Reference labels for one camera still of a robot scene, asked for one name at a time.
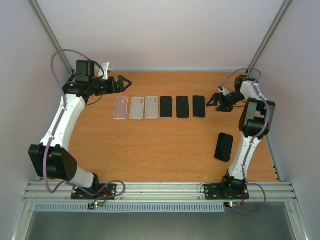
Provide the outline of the phone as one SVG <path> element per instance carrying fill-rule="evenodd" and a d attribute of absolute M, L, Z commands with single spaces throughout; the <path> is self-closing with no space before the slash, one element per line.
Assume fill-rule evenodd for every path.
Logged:
<path fill-rule="evenodd" d="M 176 97 L 176 116 L 178 118 L 189 118 L 189 98 L 188 96 Z"/>
<path fill-rule="evenodd" d="M 231 159 L 234 137 L 226 133 L 218 135 L 214 158 L 228 163 Z"/>
<path fill-rule="evenodd" d="M 205 118 L 206 117 L 206 103 L 205 97 L 202 95 L 194 95 L 192 97 L 193 117 Z"/>

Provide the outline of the white phone case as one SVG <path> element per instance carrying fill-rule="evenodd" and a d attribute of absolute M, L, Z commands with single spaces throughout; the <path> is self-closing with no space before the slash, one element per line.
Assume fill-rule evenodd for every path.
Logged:
<path fill-rule="evenodd" d="M 145 118 L 157 119 L 159 117 L 159 98 L 157 96 L 147 96 L 145 98 Z"/>
<path fill-rule="evenodd" d="M 131 120 L 142 120 L 145 110 L 145 98 L 134 96 L 131 99 L 129 118 Z"/>

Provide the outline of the pink phone case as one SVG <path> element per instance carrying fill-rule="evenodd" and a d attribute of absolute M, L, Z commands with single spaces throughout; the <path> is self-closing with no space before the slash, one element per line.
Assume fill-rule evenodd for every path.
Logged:
<path fill-rule="evenodd" d="M 128 111 L 128 97 L 120 96 L 114 100 L 113 119 L 125 120 Z"/>

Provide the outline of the black smartphone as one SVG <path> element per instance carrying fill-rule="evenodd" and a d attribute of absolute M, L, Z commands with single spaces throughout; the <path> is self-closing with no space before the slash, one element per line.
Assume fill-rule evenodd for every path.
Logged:
<path fill-rule="evenodd" d="M 160 97 L 160 117 L 171 118 L 173 116 L 173 105 L 171 96 Z"/>

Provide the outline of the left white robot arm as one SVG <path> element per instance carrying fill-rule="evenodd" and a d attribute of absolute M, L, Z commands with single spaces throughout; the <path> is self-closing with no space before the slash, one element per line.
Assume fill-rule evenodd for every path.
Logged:
<path fill-rule="evenodd" d="M 76 62 L 75 73 L 62 87 L 57 113 L 46 135 L 39 144 L 32 144 L 28 154 L 39 177 L 50 194 L 49 180 L 58 180 L 58 186 L 67 184 L 81 190 L 89 199 L 96 199 L 104 190 L 96 174 L 83 170 L 69 153 L 69 144 L 77 120 L 87 107 L 91 96 L 125 92 L 132 82 L 122 75 L 109 77 L 109 63 L 102 65 L 87 59 Z"/>

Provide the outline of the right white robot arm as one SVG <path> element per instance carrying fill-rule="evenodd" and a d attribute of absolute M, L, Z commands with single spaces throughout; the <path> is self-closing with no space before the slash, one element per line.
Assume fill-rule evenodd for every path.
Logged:
<path fill-rule="evenodd" d="M 270 131 L 276 104 L 265 98 L 257 79 L 246 75 L 235 79 L 233 92 L 224 86 L 218 90 L 206 104 L 218 112 L 230 113 L 237 103 L 245 101 L 238 125 L 241 140 L 235 159 L 221 182 L 204 184 L 204 195 L 206 200 L 244 201 L 249 199 L 248 169 L 257 146 Z"/>

